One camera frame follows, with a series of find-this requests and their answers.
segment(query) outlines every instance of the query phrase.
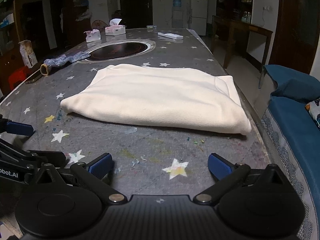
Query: blue cloth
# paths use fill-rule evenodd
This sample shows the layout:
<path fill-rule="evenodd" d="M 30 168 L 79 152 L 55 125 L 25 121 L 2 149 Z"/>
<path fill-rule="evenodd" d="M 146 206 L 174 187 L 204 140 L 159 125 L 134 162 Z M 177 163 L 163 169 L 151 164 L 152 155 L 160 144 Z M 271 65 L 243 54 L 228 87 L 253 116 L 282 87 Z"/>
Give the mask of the blue cloth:
<path fill-rule="evenodd" d="M 53 67 L 61 67 L 67 62 L 74 63 L 76 61 L 90 57 L 88 52 L 80 51 L 73 56 L 66 56 L 65 54 L 61 55 L 58 58 L 46 59 L 40 67 L 40 72 L 42 75 L 49 75 Z"/>
<path fill-rule="evenodd" d="M 278 84 L 272 96 L 291 98 L 304 104 L 320 97 L 320 82 L 316 78 L 280 65 L 266 65 L 265 69 Z"/>
<path fill-rule="evenodd" d="M 320 131 L 299 103 L 285 97 L 271 97 L 268 109 L 298 161 L 320 216 Z"/>

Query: round hot pot burner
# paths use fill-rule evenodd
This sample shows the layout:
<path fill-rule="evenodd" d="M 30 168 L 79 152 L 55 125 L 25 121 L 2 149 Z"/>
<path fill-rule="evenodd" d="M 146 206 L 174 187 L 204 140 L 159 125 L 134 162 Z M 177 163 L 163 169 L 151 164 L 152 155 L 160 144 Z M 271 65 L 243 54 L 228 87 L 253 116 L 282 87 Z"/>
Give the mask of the round hot pot burner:
<path fill-rule="evenodd" d="M 155 42 L 150 40 L 127 40 L 113 43 L 102 44 L 95 47 L 88 52 L 90 57 L 87 61 L 107 61 L 124 59 L 140 54 L 144 54 L 153 50 Z"/>

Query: patterned pillow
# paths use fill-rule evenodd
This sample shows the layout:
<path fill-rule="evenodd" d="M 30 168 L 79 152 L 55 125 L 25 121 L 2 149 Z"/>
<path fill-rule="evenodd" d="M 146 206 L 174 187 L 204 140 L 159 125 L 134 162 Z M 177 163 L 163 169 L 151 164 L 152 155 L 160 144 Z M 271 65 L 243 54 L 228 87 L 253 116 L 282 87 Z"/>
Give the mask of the patterned pillow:
<path fill-rule="evenodd" d="M 305 105 L 305 109 L 308 111 L 312 119 L 315 121 L 316 125 L 320 130 L 320 98 L 317 98 L 310 103 Z"/>

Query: sofa cushion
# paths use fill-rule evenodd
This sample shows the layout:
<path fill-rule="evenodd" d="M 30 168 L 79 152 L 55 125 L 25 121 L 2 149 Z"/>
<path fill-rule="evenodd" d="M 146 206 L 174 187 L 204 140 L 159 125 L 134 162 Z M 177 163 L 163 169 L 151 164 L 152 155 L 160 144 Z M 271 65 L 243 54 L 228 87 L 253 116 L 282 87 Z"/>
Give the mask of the sofa cushion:
<path fill-rule="evenodd" d="M 306 177 L 320 214 L 320 131 L 305 104 L 285 97 L 271 97 L 268 106 Z"/>
<path fill-rule="evenodd" d="M 320 96 L 320 82 L 308 74 L 280 65 L 266 65 L 265 69 L 278 84 L 272 96 L 286 97 L 304 104 Z"/>
<path fill-rule="evenodd" d="M 317 98 L 305 105 L 305 109 L 308 111 L 317 127 L 320 129 L 320 98 Z"/>

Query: red stool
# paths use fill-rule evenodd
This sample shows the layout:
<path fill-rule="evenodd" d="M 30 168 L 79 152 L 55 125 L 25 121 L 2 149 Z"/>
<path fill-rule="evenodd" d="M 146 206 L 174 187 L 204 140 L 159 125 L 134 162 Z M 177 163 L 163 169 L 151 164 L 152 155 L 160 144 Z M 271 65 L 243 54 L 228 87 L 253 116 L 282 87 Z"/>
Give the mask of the red stool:
<path fill-rule="evenodd" d="M 25 81 L 29 75 L 30 70 L 27 66 L 23 66 L 13 72 L 8 78 L 11 91 L 14 90 L 20 83 Z"/>

